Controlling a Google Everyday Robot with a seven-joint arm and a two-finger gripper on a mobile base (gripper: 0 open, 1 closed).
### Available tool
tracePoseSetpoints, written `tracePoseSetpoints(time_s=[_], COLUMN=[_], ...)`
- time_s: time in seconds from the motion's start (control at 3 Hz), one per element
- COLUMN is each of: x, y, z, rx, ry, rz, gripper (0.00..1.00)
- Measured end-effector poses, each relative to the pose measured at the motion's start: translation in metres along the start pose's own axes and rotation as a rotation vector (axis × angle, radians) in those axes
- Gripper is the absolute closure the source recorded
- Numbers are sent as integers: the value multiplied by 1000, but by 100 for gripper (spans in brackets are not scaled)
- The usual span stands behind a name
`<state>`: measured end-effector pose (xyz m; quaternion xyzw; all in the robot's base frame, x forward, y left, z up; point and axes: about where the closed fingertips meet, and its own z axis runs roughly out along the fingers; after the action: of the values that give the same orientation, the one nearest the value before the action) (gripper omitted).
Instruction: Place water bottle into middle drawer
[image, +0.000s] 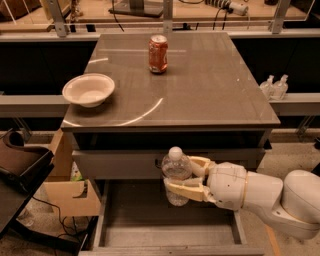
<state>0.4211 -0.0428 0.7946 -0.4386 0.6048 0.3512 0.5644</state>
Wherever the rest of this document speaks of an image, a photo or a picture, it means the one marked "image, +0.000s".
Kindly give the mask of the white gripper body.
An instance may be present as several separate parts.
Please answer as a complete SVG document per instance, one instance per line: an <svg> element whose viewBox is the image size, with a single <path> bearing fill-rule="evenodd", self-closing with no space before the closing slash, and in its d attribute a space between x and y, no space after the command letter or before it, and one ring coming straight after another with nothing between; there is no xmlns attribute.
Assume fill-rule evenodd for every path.
<svg viewBox="0 0 320 256"><path fill-rule="evenodd" d="M219 208L237 211L244 200L247 170L241 166L224 162L209 170L207 186Z"/></svg>

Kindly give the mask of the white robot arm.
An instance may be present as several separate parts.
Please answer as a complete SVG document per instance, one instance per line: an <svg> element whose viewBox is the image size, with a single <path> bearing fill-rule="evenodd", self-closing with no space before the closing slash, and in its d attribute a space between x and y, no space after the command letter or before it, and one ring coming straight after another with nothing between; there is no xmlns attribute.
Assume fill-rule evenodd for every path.
<svg viewBox="0 0 320 256"><path fill-rule="evenodd" d="M222 209L245 209L268 226L298 239L312 239L320 231L320 177L294 170L280 179L243 166L196 156L162 161L168 191Z"/></svg>

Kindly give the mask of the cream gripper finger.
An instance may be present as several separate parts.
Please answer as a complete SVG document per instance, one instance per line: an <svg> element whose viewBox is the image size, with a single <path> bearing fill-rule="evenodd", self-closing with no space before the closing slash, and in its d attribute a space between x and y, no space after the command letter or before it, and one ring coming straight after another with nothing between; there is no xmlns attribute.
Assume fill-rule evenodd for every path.
<svg viewBox="0 0 320 256"><path fill-rule="evenodd" d="M200 156L189 156L193 174L197 177L205 177L209 171L216 165L215 161Z"/></svg>
<svg viewBox="0 0 320 256"><path fill-rule="evenodd" d="M210 189L203 184L202 178L186 180L164 179L165 187L172 193L186 197L197 202L215 202Z"/></svg>

